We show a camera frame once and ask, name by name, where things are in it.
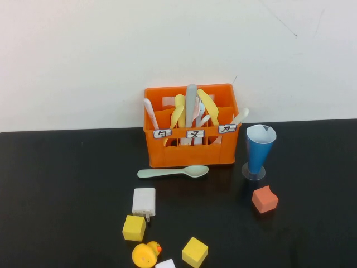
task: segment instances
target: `red foam cube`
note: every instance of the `red foam cube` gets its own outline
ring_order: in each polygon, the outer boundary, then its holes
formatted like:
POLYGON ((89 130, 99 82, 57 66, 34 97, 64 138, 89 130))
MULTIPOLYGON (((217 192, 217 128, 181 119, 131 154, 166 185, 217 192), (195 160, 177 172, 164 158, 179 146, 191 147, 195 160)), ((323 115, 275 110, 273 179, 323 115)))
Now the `red foam cube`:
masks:
POLYGON ((260 213, 275 209, 278 197, 272 193, 269 186, 257 189, 253 192, 252 201, 260 213))

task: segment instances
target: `utensil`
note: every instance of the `utensil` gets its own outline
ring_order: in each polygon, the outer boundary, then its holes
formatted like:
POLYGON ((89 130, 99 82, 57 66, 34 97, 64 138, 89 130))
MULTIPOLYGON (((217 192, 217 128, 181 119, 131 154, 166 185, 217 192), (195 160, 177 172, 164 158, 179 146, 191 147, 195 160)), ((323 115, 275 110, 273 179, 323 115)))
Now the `utensil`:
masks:
MULTIPOLYGON (((197 97, 197 85, 190 84, 186 91, 186 127, 192 127, 197 97)), ((191 145, 191 138, 182 138, 180 145, 191 145)))
POLYGON ((206 92, 204 92, 202 89, 199 89, 197 91, 201 101, 206 107, 207 113, 210 115, 212 124, 217 127, 219 126, 217 116, 218 116, 218 108, 214 101, 210 98, 210 96, 207 95, 206 92))
MULTIPOLYGON (((183 107, 185 107, 185 105, 186 105, 185 96, 182 95, 182 94, 179 94, 179 95, 175 96, 175 108, 177 108, 177 106, 179 106, 179 105, 183 105, 183 107)), ((185 121, 186 121, 186 111, 184 109, 182 111, 182 114, 180 115, 180 118, 177 121, 178 127, 179 128, 185 127, 185 121)))
POLYGON ((204 118, 202 118, 201 122, 196 127, 203 126, 210 119, 210 115, 207 114, 204 118))
POLYGON ((207 166, 188 166, 184 169, 142 169, 138 172, 139 178, 151 178, 172 174, 186 174, 192 178, 198 178, 208 172, 207 166))
MULTIPOLYGON (((203 102, 200 102, 200 110, 199 110, 199 115, 196 119, 196 127, 198 127, 198 125, 200 124, 201 120, 202 120, 202 116, 205 113, 205 105, 203 104, 203 102)), ((202 144, 202 138, 201 137, 197 137, 194 139, 194 145, 199 145, 202 144)))
POLYGON ((154 129, 158 130, 158 124, 156 121, 154 109, 152 108, 152 105, 151 105, 151 102, 149 99, 146 99, 146 98, 144 99, 144 106, 145 106, 147 113, 149 114, 149 117, 150 117, 151 122, 154 126, 154 129))
MULTIPOLYGON (((231 122, 231 124, 239 125, 241 123, 241 121, 243 121, 248 116, 248 114, 249 114, 249 109, 248 108, 243 108, 242 111, 240 113, 238 113, 236 117, 234 117, 234 119, 231 122)), ((222 136, 219 136, 218 138, 216 138, 213 143, 221 144, 222 143, 222 136)))
POLYGON ((194 116, 192 117, 192 123, 199 116, 199 114, 200 114, 200 98, 196 97, 196 103, 195 103, 195 109, 194 109, 194 116))
MULTIPOLYGON (((184 110, 184 106, 183 105, 179 105, 177 106, 177 108, 173 111, 172 115, 171 115, 171 124, 170 124, 170 129, 173 129, 176 124, 177 124, 177 121, 179 120, 180 118, 180 115, 182 114, 184 110)), ((167 138, 163 141, 163 145, 165 146, 166 143, 167 143, 167 138)))
POLYGON ((248 108, 243 108, 236 117, 234 117, 231 124, 239 125, 249 114, 248 108))

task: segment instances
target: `spoon handle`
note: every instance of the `spoon handle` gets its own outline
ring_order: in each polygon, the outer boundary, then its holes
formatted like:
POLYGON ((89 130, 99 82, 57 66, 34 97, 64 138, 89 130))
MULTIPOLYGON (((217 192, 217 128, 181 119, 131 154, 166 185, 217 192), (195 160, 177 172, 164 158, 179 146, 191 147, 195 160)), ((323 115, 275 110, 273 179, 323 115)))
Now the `spoon handle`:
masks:
POLYGON ((240 113, 236 117, 234 117, 231 124, 239 125, 249 114, 248 108, 243 108, 240 113))
POLYGON ((179 173, 183 173, 182 169, 142 169, 138 171, 138 177, 151 178, 179 173))

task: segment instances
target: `white block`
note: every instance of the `white block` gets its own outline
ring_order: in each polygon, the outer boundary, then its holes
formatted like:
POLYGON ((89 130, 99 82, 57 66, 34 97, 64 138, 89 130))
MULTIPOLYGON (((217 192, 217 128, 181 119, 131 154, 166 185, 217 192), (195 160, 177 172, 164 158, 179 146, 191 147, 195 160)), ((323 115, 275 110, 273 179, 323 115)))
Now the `white block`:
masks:
POLYGON ((173 260, 167 260, 160 262, 159 264, 155 265, 155 268, 175 268, 175 264, 173 264, 173 260))

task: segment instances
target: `orange plastic crate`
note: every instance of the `orange plastic crate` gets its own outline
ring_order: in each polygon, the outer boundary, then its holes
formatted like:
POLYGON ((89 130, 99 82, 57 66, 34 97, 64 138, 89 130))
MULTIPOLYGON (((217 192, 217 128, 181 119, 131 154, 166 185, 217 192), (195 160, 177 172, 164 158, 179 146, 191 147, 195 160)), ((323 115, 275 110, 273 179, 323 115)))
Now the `orange plastic crate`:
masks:
MULTIPOLYGON (((218 107, 218 122, 220 125, 230 124, 238 114, 237 103, 231 84, 217 85, 198 85, 198 88, 205 91, 208 95, 214 95, 214 102, 218 107)), ((170 127, 170 118, 175 106, 162 105, 163 97, 175 97, 178 94, 186 95, 185 87, 169 88, 147 88, 145 98, 151 101, 155 112, 156 120, 160 129, 170 127)), ((163 138, 155 139, 153 135, 154 126, 150 117, 144 109, 144 132, 146 135, 147 148, 152 168, 167 168, 173 166, 190 165, 216 165, 232 164, 235 162, 235 148, 237 146, 239 127, 234 132, 218 134, 218 127, 208 121, 203 127, 199 128, 174 128, 172 135, 168 136, 169 141, 163 145, 163 138), (187 130, 205 130, 204 144, 179 146, 180 138, 186 137, 187 130), (221 144, 211 144, 210 141, 215 137, 222 136, 221 144)))

